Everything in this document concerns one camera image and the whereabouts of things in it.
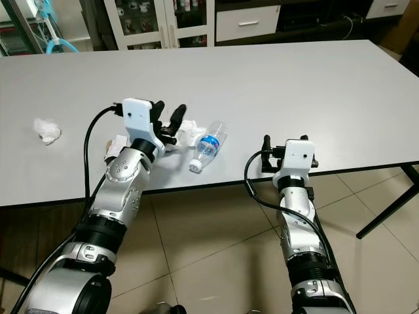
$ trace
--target white table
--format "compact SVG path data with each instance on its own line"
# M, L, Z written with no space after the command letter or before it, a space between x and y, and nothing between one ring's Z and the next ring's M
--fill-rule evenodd
M163 121L185 103L186 119L229 127L201 174L189 171L192 150L172 153L158 161L149 190L241 181L264 134L273 145L308 134L320 163L313 172L419 160L419 78L369 41L7 57L0 59L0 206L82 198L86 129L127 97L165 101ZM44 146L32 129L36 117L53 119L60 139ZM126 132L112 114L94 128L92 186L116 134ZM253 178L261 177L256 164Z

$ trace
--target glass cabinet door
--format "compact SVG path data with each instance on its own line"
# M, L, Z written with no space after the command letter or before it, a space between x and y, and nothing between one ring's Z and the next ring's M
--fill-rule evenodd
M104 2L119 50L168 48L166 13L162 0Z
M172 48L214 46L215 0L165 0Z

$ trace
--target black table leg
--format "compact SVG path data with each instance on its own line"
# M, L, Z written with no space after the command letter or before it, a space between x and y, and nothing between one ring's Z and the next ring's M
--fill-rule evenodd
M384 222L388 217L394 214L400 207L410 201L417 193L419 193L419 173L412 166L402 166L401 169L406 173L409 179L413 182L402 196L397 198L386 210L374 218L364 229L357 233L356 237L362 239L368 233L373 231L375 227Z
M13 283L17 283L18 285L24 287L29 283L28 278L18 275L17 273L13 273L9 270L5 270L4 268L0 268L0 278L4 278L8 281L12 281Z

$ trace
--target crumpled paper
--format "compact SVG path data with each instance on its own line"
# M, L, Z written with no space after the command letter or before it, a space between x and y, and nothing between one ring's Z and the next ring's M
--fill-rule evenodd
M39 134L45 145L52 144L61 135L57 124L40 118L33 119L33 129Z
M203 136L206 132L206 128L199 127L195 121L184 120L177 131L175 138L177 142L175 145L167 144L166 151L171 151L175 149L182 149L185 147L194 147L196 140Z

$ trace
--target drawer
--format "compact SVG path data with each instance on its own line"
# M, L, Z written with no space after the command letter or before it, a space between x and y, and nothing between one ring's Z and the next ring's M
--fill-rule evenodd
M369 8L367 18L402 15L408 4L409 0L374 0Z
M217 12L216 41L275 33L280 6Z

